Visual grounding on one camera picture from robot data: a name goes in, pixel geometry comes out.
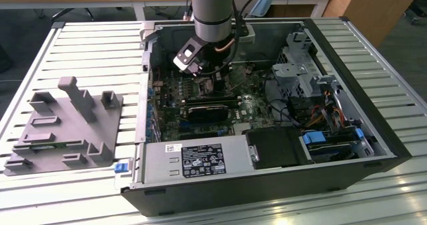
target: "gray plastic holder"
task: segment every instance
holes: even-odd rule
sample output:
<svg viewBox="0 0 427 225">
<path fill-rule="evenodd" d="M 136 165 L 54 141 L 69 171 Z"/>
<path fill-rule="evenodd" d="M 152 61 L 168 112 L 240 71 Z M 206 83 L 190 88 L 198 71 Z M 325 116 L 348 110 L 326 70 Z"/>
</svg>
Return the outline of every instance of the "gray plastic holder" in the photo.
<svg viewBox="0 0 427 225">
<path fill-rule="evenodd" d="M 113 91 L 90 96 L 74 77 L 61 77 L 57 87 L 68 97 L 36 92 L 29 100 L 34 111 L 4 164 L 6 176 L 113 163 L 122 96 Z"/>
</svg>

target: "motherboard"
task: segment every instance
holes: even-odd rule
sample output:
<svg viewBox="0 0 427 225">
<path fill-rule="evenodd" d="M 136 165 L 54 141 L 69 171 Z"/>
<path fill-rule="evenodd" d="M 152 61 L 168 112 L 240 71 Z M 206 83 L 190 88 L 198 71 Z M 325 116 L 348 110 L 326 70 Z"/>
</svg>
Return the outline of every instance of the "motherboard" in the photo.
<svg viewBox="0 0 427 225">
<path fill-rule="evenodd" d="M 153 90 L 161 141 L 240 135 L 244 130 L 274 126 L 264 99 L 264 70 L 234 64 L 225 75 L 190 77 L 158 69 Z"/>
</svg>

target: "table leg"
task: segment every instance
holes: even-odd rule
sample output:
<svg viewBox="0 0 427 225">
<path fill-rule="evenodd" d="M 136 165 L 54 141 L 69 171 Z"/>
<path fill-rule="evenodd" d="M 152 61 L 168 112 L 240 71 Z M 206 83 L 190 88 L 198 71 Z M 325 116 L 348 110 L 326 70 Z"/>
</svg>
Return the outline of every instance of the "table leg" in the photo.
<svg viewBox="0 0 427 225">
<path fill-rule="evenodd" d="M 325 12 L 326 5 L 329 0 L 317 0 L 316 5 L 313 6 L 310 17 L 312 18 L 320 18 L 322 16 L 322 13 Z"/>
<path fill-rule="evenodd" d="M 137 1 L 132 3 L 136 21 L 145 21 L 145 13 L 144 13 L 144 7 L 145 3 L 142 1 Z"/>
</svg>

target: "barcode sticker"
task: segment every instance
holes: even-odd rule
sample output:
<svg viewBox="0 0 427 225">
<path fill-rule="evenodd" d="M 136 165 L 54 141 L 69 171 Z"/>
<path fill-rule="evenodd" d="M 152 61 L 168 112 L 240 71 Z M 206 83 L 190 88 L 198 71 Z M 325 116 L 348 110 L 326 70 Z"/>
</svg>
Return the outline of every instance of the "barcode sticker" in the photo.
<svg viewBox="0 0 427 225">
<path fill-rule="evenodd" d="M 182 144 L 166 144 L 165 145 L 165 152 L 180 152 L 181 151 Z"/>
</svg>

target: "gray floor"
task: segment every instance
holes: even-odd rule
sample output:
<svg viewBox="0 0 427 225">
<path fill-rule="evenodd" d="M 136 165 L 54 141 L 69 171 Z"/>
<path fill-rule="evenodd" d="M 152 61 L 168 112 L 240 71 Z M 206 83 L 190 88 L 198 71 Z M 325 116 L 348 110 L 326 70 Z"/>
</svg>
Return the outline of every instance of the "gray floor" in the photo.
<svg viewBox="0 0 427 225">
<path fill-rule="evenodd" d="M 26 70 L 37 55 L 50 28 L 49 17 L 57 13 L 58 9 L 44 11 L 45 17 L 37 18 L 33 10 L 0 10 L 0 44 L 10 56 L 14 65 L 4 73 L 0 73 L 1 80 L 21 80 Z M 90 8 L 96 21 L 133 21 L 134 14 L 129 7 L 121 10 L 114 8 Z M 176 18 L 182 17 L 184 8 L 169 7 L 162 10 Z M 160 20 L 152 9 L 146 8 L 146 19 Z M 89 22 L 90 19 L 84 9 L 76 9 L 58 21 Z M 409 20 L 403 17 L 389 35 L 386 36 L 378 51 L 405 78 L 413 89 L 424 100 L 427 100 L 427 90 L 423 85 L 427 81 L 427 21 L 411 25 Z M 0 117 L 8 108 L 8 104 L 16 93 L 20 82 L 0 82 Z"/>
<path fill-rule="evenodd" d="M 130 7 L 116 8 L 90 8 L 90 13 L 97 22 L 105 21 L 134 21 L 134 13 Z M 174 19 L 181 19 L 184 7 L 169 7 L 158 10 L 170 15 Z M 0 10 L 0 45 L 8 56 L 13 60 L 13 67 L 0 73 L 0 118 L 8 108 L 16 90 L 20 86 L 18 81 L 1 82 L 4 80 L 22 80 L 28 68 L 32 65 L 41 44 L 49 33 L 52 26 L 50 17 L 60 9 L 45 9 L 44 17 L 38 18 L 32 9 Z M 145 9 L 148 20 L 164 20 L 162 16 L 156 15 L 150 8 Z M 72 10 L 60 17 L 57 22 L 90 22 L 90 17 L 82 8 Z"/>
</svg>

